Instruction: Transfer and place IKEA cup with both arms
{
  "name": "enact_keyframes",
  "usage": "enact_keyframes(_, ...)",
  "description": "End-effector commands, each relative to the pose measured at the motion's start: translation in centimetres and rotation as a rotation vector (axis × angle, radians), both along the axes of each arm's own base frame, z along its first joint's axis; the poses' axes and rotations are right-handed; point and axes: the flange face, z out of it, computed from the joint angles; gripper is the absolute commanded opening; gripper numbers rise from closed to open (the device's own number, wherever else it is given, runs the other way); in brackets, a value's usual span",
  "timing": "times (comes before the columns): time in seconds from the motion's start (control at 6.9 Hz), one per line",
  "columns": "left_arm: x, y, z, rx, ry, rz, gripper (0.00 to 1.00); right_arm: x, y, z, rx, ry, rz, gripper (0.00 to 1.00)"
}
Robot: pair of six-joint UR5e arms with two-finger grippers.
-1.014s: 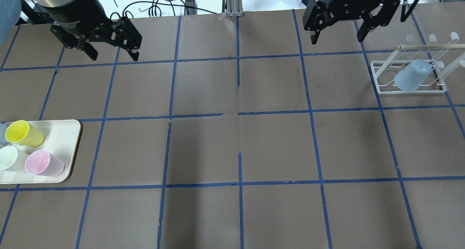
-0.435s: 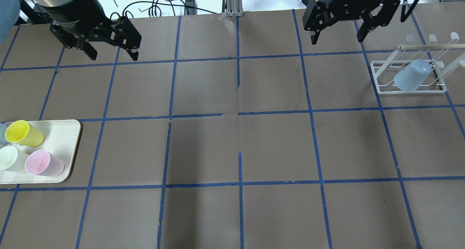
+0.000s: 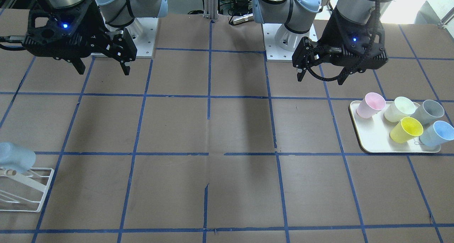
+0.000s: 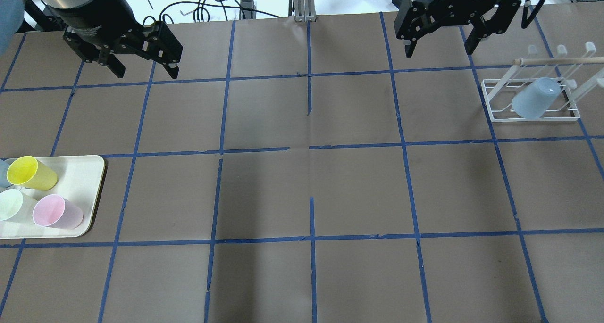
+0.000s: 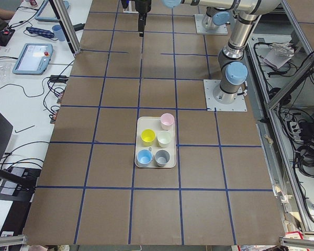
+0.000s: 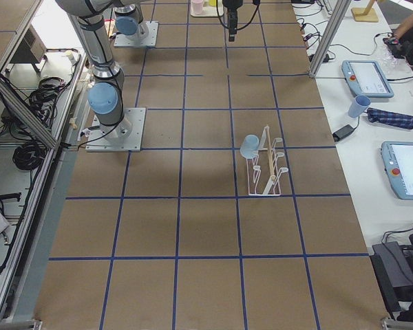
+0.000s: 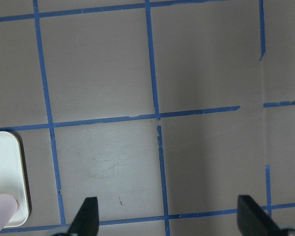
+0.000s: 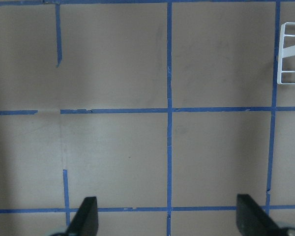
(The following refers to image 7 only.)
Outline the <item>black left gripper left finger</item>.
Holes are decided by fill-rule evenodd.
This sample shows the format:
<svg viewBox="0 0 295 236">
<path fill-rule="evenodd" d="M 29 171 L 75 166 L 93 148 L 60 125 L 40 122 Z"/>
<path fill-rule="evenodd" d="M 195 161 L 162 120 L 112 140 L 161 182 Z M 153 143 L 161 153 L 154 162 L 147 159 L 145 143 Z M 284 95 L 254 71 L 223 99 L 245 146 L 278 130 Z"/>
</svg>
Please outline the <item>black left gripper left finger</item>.
<svg viewBox="0 0 295 236">
<path fill-rule="evenodd" d="M 96 236 L 99 231 L 99 211 L 97 197 L 85 198 L 71 226 L 68 236 Z"/>
</svg>

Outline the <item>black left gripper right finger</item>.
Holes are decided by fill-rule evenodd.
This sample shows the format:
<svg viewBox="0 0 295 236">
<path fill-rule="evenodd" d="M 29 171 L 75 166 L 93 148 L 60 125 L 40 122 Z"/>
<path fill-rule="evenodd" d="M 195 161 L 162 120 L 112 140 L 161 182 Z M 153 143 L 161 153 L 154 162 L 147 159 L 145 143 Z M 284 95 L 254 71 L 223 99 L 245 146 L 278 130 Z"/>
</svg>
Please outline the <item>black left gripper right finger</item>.
<svg viewBox="0 0 295 236">
<path fill-rule="evenodd" d="M 242 236 L 288 236 L 249 195 L 237 198 L 237 226 Z"/>
</svg>

